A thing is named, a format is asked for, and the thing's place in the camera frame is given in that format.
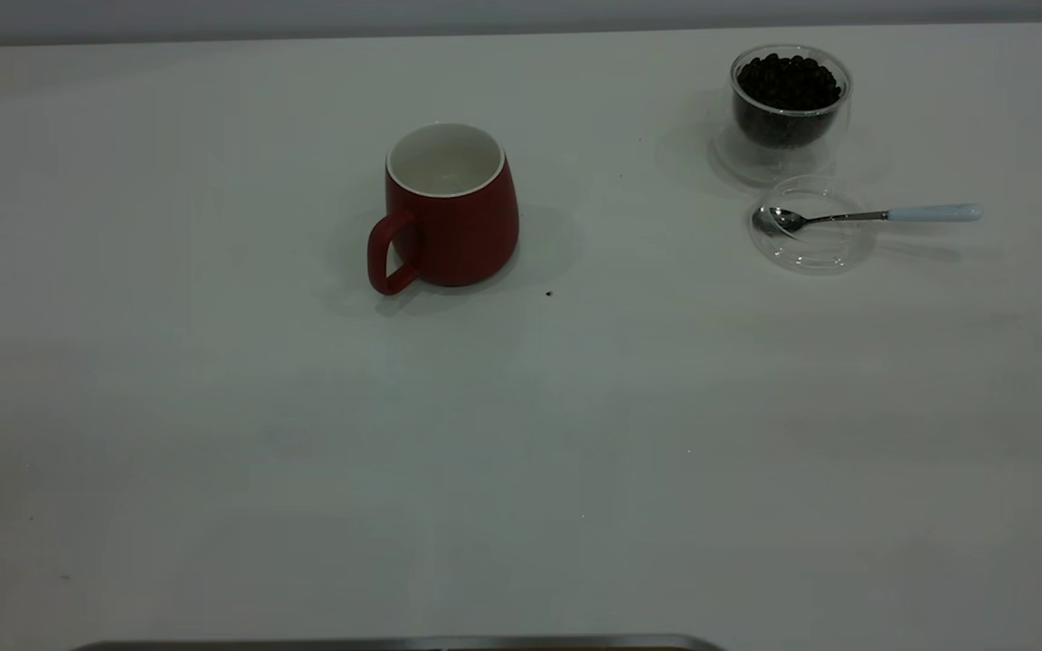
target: white wall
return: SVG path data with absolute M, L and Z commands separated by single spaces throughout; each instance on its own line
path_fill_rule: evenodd
M 0 0 L 0 45 L 1042 20 L 1042 0 Z

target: glass jar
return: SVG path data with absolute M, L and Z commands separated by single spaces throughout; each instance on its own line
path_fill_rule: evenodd
M 755 58 L 813 58 L 835 77 L 840 97 L 829 106 L 810 111 L 767 106 L 739 84 L 739 75 Z M 847 68 L 833 55 L 808 45 L 761 45 L 747 50 L 730 67 L 730 114 L 716 137 L 718 157 L 733 174 L 748 181 L 774 182 L 819 172 L 835 160 L 851 119 L 854 83 Z

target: coffee beans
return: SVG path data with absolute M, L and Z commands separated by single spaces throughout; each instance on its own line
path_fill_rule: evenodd
M 814 58 L 798 54 L 790 58 L 778 58 L 773 53 L 766 58 L 754 57 L 742 66 L 737 81 L 758 102 L 787 111 L 818 110 L 843 96 L 830 71 Z
M 742 93 L 765 106 L 786 111 L 816 111 L 843 96 L 839 82 L 814 58 L 801 55 L 782 58 L 776 53 L 754 57 L 737 71 Z M 783 115 L 735 98 L 737 123 L 750 141 L 769 148 L 790 149 L 808 145 L 826 132 L 835 111 L 811 116 Z

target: mug handle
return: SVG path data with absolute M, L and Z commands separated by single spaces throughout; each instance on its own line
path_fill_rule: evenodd
M 386 297 L 404 292 L 404 289 L 421 275 L 413 265 L 402 264 L 392 276 L 384 276 L 388 269 L 389 245 L 393 243 L 397 233 L 416 222 L 416 219 L 407 210 L 395 210 L 377 222 L 376 226 L 373 226 L 372 233 L 368 235 L 368 281 L 373 284 L 374 290 L 384 294 Z

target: mug rim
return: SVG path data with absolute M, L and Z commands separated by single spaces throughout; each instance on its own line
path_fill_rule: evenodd
M 448 193 L 448 194 L 422 193 L 420 190 L 410 189 L 408 185 L 405 185 L 404 181 L 401 181 L 400 178 L 397 178 L 396 173 L 393 172 L 393 152 L 396 152 L 396 148 L 400 147 L 400 145 L 404 143 L 404 141 L 407 141 L 408 137 L 417 135 L 421 131 L 427 131 L 427 129 L 438 128 L 438 127 L 468 128 L 471 129 L 471 131 L 476 131 L 477 133 L 483 135 L 485 137 L 489 137 L 489 141 L 491 141 L 493 145 L 497 145 L 497 169 L 495 170 L 495 172 L 493 172 L 493 174 L 491 174 L 489 178 L 487 178 L 487 180 L 481 182 L 481 184 L 476 185 L 475 189 L 464 190 L 461 191 L 461 193 Z M 388 154 L 384 155 L 384 172 L 388 173 L 389 178 L 392 178 L 393 182 L 396 182 L 397 185 L 400 185 L 401 190 L 404 190 L 405 193 L 411 193 L 418 197 L 427 197 L 430 199 L 455 199 L 457 197 L 467 197 L 469 195 L 479 193 L 479 191 L 487 189 L 490 182 L 496 181 L 497 178 L 500 177 L 500 174 L 501 172 L 503 172 L 503 170 L 504 170 L 504 147 L 501 146 L 500 143 L 497 143 L 497 137 L 493 137 L 492 133 L 485 131 L 483 128 L 474 127 L 474 125 L 464 122 L 433 122 L 426 125 L 422 125 L 422 127 L 414 128 L 413 131 L 405 133 L 395 144 L 393 144 L 393 146 L 389 148 Z

